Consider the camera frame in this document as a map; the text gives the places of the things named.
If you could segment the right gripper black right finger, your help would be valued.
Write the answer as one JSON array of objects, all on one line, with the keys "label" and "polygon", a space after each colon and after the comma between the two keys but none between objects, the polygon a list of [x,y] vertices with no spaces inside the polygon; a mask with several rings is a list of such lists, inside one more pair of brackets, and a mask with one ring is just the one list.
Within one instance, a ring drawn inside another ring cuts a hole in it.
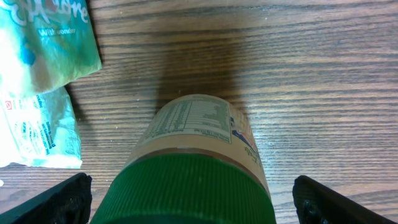
[{"label": "right gripper black right finger", "polygon": [[300,224],[396,224],[306,175],[292,189]]}]

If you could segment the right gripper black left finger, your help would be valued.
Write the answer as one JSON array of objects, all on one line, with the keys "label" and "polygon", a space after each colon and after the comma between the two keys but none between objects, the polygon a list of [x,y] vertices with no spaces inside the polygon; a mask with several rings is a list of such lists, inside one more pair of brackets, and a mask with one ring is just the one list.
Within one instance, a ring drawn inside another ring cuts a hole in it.
[{"label": "right gripper black left finger", "polygon": [[1,214],[2,224],[87,224],[92,178],[78,173]]}]

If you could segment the green wet wipes pack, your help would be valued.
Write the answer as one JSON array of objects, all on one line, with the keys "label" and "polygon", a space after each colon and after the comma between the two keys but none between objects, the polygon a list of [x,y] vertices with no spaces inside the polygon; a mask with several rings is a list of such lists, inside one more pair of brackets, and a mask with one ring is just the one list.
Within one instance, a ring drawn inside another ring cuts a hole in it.
[{"label": "green wet wipes pack", "polygon": [[27,98],[1,97],[1,167],[79,169],[81,140],[64,87]]}]

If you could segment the green lid jar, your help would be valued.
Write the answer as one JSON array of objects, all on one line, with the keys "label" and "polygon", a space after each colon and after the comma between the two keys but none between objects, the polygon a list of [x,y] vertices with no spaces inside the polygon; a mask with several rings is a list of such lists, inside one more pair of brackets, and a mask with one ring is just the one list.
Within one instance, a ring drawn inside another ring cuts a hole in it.
[{"label": "green lid jar", "polygon": [[251,127],[230,103],[187,95],[154,117],[93,223],[274,223]]}]

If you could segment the small teal box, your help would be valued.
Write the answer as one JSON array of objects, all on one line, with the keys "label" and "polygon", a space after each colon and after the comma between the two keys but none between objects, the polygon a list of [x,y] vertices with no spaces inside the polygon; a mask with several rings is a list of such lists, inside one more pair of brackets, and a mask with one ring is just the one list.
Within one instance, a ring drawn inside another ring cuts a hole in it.
[{"label": "small teal box", "polygon": [[1,93],[47,93],[102,67],[83,0],[1,0]]}]

